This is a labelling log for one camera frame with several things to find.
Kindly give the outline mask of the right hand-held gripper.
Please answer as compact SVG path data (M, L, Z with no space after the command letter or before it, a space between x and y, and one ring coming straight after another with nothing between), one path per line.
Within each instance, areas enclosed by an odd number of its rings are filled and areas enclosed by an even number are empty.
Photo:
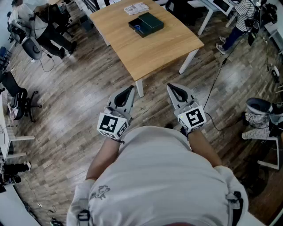
M189 88L177 83L168 83L166 87L175 109L174 114L186 132L192 132L207 122L203 106L193 99Z

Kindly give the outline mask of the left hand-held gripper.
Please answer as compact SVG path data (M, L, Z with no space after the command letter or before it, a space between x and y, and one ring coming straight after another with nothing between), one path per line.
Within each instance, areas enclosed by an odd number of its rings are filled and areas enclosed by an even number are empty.
M100 134L112 139L122 138L130 125L134 96L134 86L123 87L110 96L108 106L99 115L97 130Z

